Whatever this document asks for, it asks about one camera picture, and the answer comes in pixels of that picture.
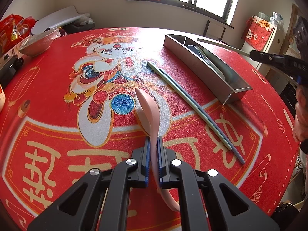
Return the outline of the right hand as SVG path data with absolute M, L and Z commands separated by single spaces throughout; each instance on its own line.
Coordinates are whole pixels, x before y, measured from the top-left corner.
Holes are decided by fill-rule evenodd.
M 296 89 L 297 103 L 295 105 L 295 124 L 293 127 L 293 137 L 297 142 L 307 139 L 307 89 L 298 86 Z

